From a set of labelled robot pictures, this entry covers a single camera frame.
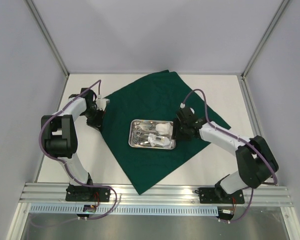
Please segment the white gauze pad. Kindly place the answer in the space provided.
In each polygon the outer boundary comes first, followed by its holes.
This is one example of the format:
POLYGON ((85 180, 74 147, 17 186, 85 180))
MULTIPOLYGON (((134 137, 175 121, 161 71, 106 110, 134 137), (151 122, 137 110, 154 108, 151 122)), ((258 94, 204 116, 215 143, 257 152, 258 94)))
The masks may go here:
POLYGON ((171 123, 158 123, 155 127, 155 130, 158 132, 160 135, 171 135, 173 132, 173 126, 171 123))

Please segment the clear suture packet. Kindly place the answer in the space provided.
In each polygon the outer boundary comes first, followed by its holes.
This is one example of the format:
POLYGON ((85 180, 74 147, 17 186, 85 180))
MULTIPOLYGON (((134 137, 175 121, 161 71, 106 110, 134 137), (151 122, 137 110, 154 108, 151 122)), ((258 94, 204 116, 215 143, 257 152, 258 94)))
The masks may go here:
POLYGON ((151 145, 151 147, 155 147, 155 146, 159 146, 159 145, 157 145, 157 140, 156 140, 156 138, 157 138, 157 135, 155 135, 155 134, 149 134, 149 136, 148 136, 148 141, 150 142, 150 145, 151 145))
POLYGON ((167 149, 171 148, 173 143, 168 137, 165 136, 157 136, 156 140, 157 140, 157 145, 167 149))

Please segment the dark green surgical drape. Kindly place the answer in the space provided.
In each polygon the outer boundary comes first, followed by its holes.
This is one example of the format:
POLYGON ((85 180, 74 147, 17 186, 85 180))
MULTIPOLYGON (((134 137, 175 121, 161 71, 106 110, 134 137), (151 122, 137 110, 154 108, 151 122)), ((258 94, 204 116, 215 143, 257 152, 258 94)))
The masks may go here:
POLYGON ((103 79, 101 93, 110 100, 102 137, 109 148, 103 159, 104 177, 110 184, 132 184, 144 193, 159 182, 178 185, 213 185, 219 178, 208 156, 210 144, 200 139, 178 142, 173 150, 132 148, 130 123, 135 119, 171 121, 182 101, 198 116, 208 116, 230 128, 219 111, 204 105, 202 98, 176 72, 164 70, 141 78, 115 76, 103 79))

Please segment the steel scissors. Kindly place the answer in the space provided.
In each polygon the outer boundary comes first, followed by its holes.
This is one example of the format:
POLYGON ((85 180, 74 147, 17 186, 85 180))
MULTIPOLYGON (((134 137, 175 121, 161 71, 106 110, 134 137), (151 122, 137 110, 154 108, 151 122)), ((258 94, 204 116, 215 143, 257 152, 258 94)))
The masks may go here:
POLYGON ((149 129, 149 128, 146 128, 145 125, 135 125, 133 127, 133 129, 138 131, 138 132, 146 132, 146 133, 149 133, 149 132, 151 133, 152 132, 152 130, 149 129))
POLYGON ((147 140, 146 140, 146 141, 143 140, 143 141, 139 141, 139 142, 138 142, 138 145, 140 145, 140 146, 141 146, 141 145, 142 145, 142 146, 145 146, 145 145, 147 145, 147 144, 150 144, 150 142, 147 141, 147 140))

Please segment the stainless steel instrument tray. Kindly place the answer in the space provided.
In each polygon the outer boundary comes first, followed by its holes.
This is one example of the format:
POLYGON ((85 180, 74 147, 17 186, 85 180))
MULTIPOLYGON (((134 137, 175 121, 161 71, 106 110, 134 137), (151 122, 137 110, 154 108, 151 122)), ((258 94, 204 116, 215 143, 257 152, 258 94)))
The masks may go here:
POLYGON ((164 120, 145 120, 145 119, 135 119, 131 122, 130 124, 130 130, 129 130, 129 140, 128 140, 128 143, 131 147, 134 147, 134 148, 143 148, 143 149, 162 149, 162 150, 172 150, 176 147, 176 141, 172 139, 172 135, 160 135, 158 134, 158 132, 155 130, 155 127, 157 124, 164 124, 164 123, 171 123, 171 125, 173 125, 173 122, 172 121, 164 121, 164 120), (140 132, 140 131, 136 131, 133 129, 133 127, 135 125, 143 125, 143 126, 146 126, 146 128, 149 128, 150 130, 152 130, 152 132, 140 132), (154 147, 151 147, 150 144, 146 144, 146 145, 137 145, 137 144, 134 144, 132 142, 132 136, 133 135, 138 135, 138 136, 142 136, 142 140, 141 141, 147 141, 148 140, 148 136, 149 134, 154 134, 154 135, 158 135, 158 136, 164 136, 164 137, 168 137, 173 143, 172 143, 172 146, 171 148, 163 148, 161 146, 154 146, 154 147))

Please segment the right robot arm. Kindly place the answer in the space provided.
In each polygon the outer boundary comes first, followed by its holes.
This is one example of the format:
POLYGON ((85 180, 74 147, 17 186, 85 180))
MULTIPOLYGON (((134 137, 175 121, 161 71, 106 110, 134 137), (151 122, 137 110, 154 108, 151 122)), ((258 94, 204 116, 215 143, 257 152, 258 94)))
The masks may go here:
POLYGON ((236 157, 238 170, 215 184, 216 199, 222 203, 245 188, 256 189, 269 177, 277 182, 279 165, 266 140, 261 136, 240 137, 206 117, 199 118, 189 107, 179 108, 173 120, 172 138, 210 142, 236 157))

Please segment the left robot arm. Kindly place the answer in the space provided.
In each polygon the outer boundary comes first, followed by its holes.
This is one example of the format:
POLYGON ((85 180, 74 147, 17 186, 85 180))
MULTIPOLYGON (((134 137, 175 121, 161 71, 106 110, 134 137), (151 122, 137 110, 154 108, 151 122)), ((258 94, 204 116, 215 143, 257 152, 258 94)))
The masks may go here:
POLYGON ((68 98, 61 110, 41 118, 41 151, 48 158, 61 164, 69 177, 69 184, 78 187, 78 196, 86 201, 93 198, 95 189, 90 174, 83 167, 77 154, 75 121, 81 116, 86 117, 86 124, 101 132, 109 103, 109 99, 103 98, 93 90, 82 88, 79 94, 72 94, 68 98))

